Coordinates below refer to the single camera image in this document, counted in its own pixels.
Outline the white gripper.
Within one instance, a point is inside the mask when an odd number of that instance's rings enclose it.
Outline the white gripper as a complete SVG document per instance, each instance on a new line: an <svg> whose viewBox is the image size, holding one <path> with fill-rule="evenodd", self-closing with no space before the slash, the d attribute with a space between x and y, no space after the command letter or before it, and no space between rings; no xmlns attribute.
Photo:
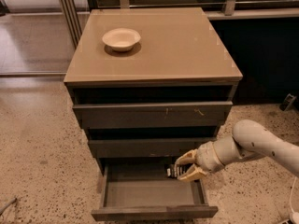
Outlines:
<svg viewBox="0 0 299 224"><path fill-rule="evenodd" d="M216 173L224 168L217 156L212 142L202 144L197 150L192 149L175 161L175 165L193 164L184 174L178 176L179 181L192 182L207 176L207 172Z"/></svg>

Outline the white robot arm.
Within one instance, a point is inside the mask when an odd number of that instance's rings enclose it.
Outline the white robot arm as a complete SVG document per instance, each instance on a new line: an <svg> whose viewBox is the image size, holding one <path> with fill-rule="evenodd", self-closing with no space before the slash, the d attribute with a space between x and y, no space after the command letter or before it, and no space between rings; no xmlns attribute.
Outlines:
<svg viewBox="0 0 299 224"><path fill-rule="evenodd" d="M235 124L230 136L192 149L175 162L179 181L191 182L216 173L234 162L269 157L299 176L299 146L283 141L249 119Z"/></svg>

